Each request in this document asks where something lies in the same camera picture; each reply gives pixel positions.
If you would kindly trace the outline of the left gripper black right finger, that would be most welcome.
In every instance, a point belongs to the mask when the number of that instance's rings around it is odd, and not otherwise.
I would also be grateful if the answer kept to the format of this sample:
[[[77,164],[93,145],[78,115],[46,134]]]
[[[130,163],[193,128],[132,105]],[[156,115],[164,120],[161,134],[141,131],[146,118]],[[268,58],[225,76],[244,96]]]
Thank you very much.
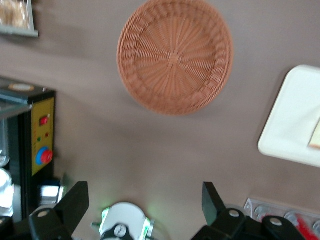
[[[202,185],[202,211],[207,225],[193,240],[303,240],[287,219],[269,215],[262,222],[236,208],[227,208],[212,182]]]

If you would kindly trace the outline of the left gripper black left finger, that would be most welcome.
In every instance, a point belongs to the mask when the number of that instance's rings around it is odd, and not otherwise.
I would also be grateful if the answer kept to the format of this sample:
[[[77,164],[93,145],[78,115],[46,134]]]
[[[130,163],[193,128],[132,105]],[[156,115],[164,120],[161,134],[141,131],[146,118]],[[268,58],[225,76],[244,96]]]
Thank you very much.
[[[28,218],[13,222],[12,217],[0,218],[2,240],[71,240],[89,208],[86,181],[77,182],[54,207],[42,207]]]

